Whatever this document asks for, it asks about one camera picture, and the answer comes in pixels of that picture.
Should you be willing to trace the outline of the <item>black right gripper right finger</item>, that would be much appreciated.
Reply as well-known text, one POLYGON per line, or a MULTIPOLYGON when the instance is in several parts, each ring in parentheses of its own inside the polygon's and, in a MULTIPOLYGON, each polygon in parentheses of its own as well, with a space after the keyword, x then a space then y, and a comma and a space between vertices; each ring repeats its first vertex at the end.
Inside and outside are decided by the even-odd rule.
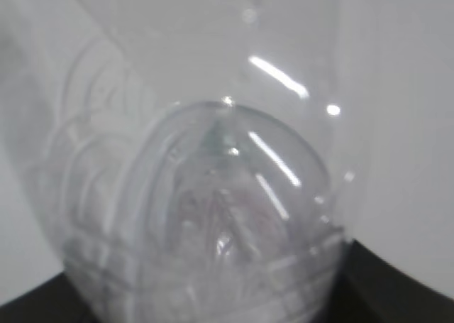
POLYGON ((354 241, 346 255, 325 322, 452 322, 453 299, 410 278, 354 241))

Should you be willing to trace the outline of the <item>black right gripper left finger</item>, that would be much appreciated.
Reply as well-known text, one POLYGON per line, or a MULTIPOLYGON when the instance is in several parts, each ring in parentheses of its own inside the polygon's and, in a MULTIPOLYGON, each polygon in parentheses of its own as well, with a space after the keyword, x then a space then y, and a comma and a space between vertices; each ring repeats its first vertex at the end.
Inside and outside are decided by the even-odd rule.
POLYGON ((96 315, 60 273, 42 285, 1 306, 2 322, 98 322, 96 315))

